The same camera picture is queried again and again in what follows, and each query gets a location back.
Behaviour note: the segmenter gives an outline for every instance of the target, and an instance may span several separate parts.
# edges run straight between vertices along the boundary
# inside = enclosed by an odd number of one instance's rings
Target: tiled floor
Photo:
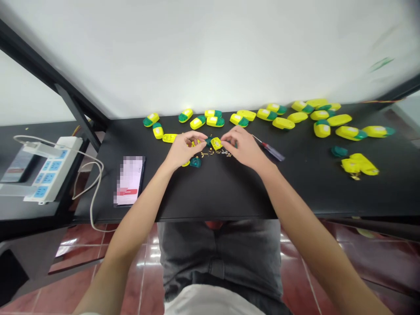
[[[420,246],[393,238],[368,239],[355,229],[324,223],[348,255],[358,273],[369,280],[398,291],[420,292]],[[115,224],[102,226],[113,230]],[[58,270],[74,264],[102,257],[113,233],[94,231],[89,225],[68,230],[59,249],[63,261],[52,266]],[[307,264],[282,232],[281,275],[283,300],[295,315],[335,315],[338,312],[311,275]],[[163,306],[163,269],[159,263],[160,250],[157,228],[154,225],[147,242],[143,244],[129,271],[122,315],[160,315]],[[53,283],[19,298],[0,309],[0,315],[68,315],[74,310],[100,266]],[[413,305],[401,304],[390,297],[377,294],[398,315],[420,314]]]

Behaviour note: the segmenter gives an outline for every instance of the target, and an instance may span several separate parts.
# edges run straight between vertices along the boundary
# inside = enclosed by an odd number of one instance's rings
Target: green plastic part
[[[276,118],[277,118],[277,113],[276,112],[270,112],[270,114],[267,117],[267,119],[270,119],[270,120],[274,120]]]
[[[331,148],[331,153],[337,158],[342,158],[342,157],[347,156],[348,152],[349,151],[347,149],[342,148],[342,147],[338,147],[338,146],[333,146]]]
[[[359,130],[359,133],[354,136],[355,139],[364,139],[368,136],[363,130]]]
[[[395,134],[395,129],[393,129],[393,128],[385,127],[385,130],[386,130],[386,135],[387,136]]]
[[[302,112],[307,113],[307,114],[310,114],[313,111],[314,111],[314,108],[313,108],[313,106],[310,106],[310,105],[306,105],[302,110]]]
[[[328,104],[328,105],[324,105],[324,106],[321,106],[320,108],[318,108],[317,110],[329,110],[329,109],[331,109],[331,104]]]
[[[190,166],[200,168],[201,160],[198,157],[193,157],[189,163]]]
[[[329,122],[326,119],[320,119],[315,124],[316,125],[327,125],[327,126],[329,126]]]
[[[246,127],[249,124],[249,120],[247,120],[245,117],[243,117],[239,122],[238,125],[241,127]]]
[[[188,116],[181,113],[178,116],[178,120],[179,120],[180,123],[185,123],[188,120]]]
[[[208,147],[213,147],[213,145],[211,144],[211,140],[213,139],[214,137],[208,137],[207,139],[206,139],[206,143],[207,143],[207,146]]]
[[[219,116],[217,117],[216,126],[224,126],[224,119],[222,117],[219,117]]]
[[[143,119],[143,125],[145,125],[146,127],[150,127],[151,125],[153,125],[153,122],[146,117],[145,119]]]
[[[336,115],[336,112],[332,110],[327,110],[327,113],[329,114],[330,117],[333,117]]]
[[[282,115],[285,112],[287,112],[287,107],[286,106],[283,106],[283,105],[280,105],[279,109],[277,110],[277,114]]]

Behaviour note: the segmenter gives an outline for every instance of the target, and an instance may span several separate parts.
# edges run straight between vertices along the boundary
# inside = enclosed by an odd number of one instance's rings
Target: white wall
[[[419,17],[416,0],[0,0],[110,118],[374,99],[419,73]]]
[[[63,99],[0,50],[0,126],[74,120]]]

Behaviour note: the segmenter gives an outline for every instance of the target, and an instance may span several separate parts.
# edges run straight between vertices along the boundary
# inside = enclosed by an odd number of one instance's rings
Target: black table
[[[376,104],[348,104],[338,114],[353,117],[349,126],[394,127]],[[294,110],[288,109],[283,117]],[[223,113],[225,126],[203,126],[206,135],[221,137],[233,127],[231,112]],[[176,116],[161,117],[166,133],[190,130],[189,120],[181,124]],[[307,119],[290,131],[280,130],[271,122],[256,118],[246,128],[275,147],[286,160],[278,168],[318,217],[408,216],[420,214],[420,152],[402,134],[384,139],[351,141],[332,135],[320,139],[314,135],[314,121]],[[378,176],[352,180],[340,166],[340,159],[330,154],[334,146],[349,153],[363,153],[380,170]],[[113,193],[123,156],[146,156],[142,188],[146,187],[163,162],[170,144],[155,139],[142,119],[113,120],[102,142],[98,158],[105,164],[105,174],[94,204],[97,223],[119,222],[128,207],[113,206]],[[88,185],[96,178],[91,173]],[[85,194],[76,210],[75,222],[89,221],[93,191]],[[275,218],[268,195],[257,174],[234,157],[222,154],[205,156],[201,168],[179,168],[173,175],[157,214],[157,221],[237,220]]]
[[[22,146],[13,140],[13,136],[36,136],[56,142],[59,137],[71,136],[76,127],[76,121],[0,127],[0,176],[3,176]],[[81,150],[86,150],[87,145],[88,143],[85,141]],[[30,186],[43,166],[45,159],[44,157],[37,157],[28,179],[26,182],[19,183],[19,185]],[[72,203],[70,189],[82,159],[81,154],[76,157],[54,202],[38,205],[34,202],[24,202],[23,197],[0,196],[0,239],[4,238],[5,235],[20,236],[45,228],[56,227],[59,222],[62,222],[63,217],[70,221],[71,216],[68,215],[68,208]]]

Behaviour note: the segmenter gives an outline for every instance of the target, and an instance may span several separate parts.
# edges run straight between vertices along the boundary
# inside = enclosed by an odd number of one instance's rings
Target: cable
[[[99,231],[99,232],[105,232],[105,233],[106,233],[106,232],[114,232],[114,231],[116,231],[116,229],[115,229],[115,230],[111,230],[111,231],[105,231],[105,230],[98,229],[98,228],[96,228],[96,227],[95,227],[95,224],[94,224],[94,222],[93,222],[93,203],[95,202],[96,194],[98,193],[98,190],[99,190],[99,185],[101,184],[102,172],[103,172],[103,170],[104,170],[104,168],[105,168],[105,166],[104,166],[104,164],[102,163],[102,161],[101,161],[101,160],[98,160],[97,158],[95,158],[95,157],[93,157],[93,156],[90,156],[90,155],[88,155],[88,154],[86,154],[86,153],[84,153],[84,152],[81,152],[81,151],[79,151],[79,150],[75,150],[75,149],[73,149],[73,148],[71,148],[71,147],[67,147],[67,146],[62,145],[62,144],[57,144],[57,143],[54,143],[54,142],[51,142],[51,141],[45,140],[45,139],[43,139],[43,138],[38,138],[38,137],[35,137],[35,136],[25,136],[25,135],[16,135],[16,136],[14,136],[14,137],[13,137],[13,140],[15,140],[15,141],[17,141],[17,142],[19,142],[19,143],[21,143],[21,144],[23,144],[23,145],[27,145],[27,143],[29,143],[29,141],[22,141],[22,140],[18,140],[18,138],[30,138],[30,139],[36,139],[36,140],[40,140],[40,141],[46,142],[46,143],[48,143],[48,144],[58,145],[58,146],[61,146],[61,147],[67,148],[67,149],[69,149],[69,150],[76,151],[77,153],[83,154],[83,155],[85,155],[85,156],[87,156],[87,157],[89,157],[89,158],[91,158],[91,159],[95,160],[95,162],[88,162],[88,163],[84,164],[81,168],[84,168],[86,165],[89,165],[89,164],[95,164],[95,165],[97,165],[97,167],[98,167],[98,169],[99,169],[99,175],[97,176],[97,178],[94,180],[94,182],[93,182],[93,183],[92,183],[89,187],[87,187],[84,191],[82,191],[80,194],[78,194],[77,196],[75,196],[75,194],[76,194],[76,184],[77,184],[77,180],[79,179],[79,175],[80,175],[80,173],[81,173],[81,172],[79,171],[79,172],[77,173],[76,180],[74,181],[74,186],[73,186],[73,197],[71,197],[71,199],[72,199],[72,200],[77,199],[78,197],[80,197],[81,195],[83,195],[85,192],[87,192],[89,189],[91,189],[91,188],[92,188],[92,187],[93,187],[96,183],[98,183],[98,184],[96,185],[95,192],[93,193],[93,196],[92,196],[92,201],[91,201],[91,206],[90,206],[90,209],[89,209],[89,216],[90,216],[91,226],[92,226],[92,228],[93,228],[94,230],[97,230],[97,231]]]

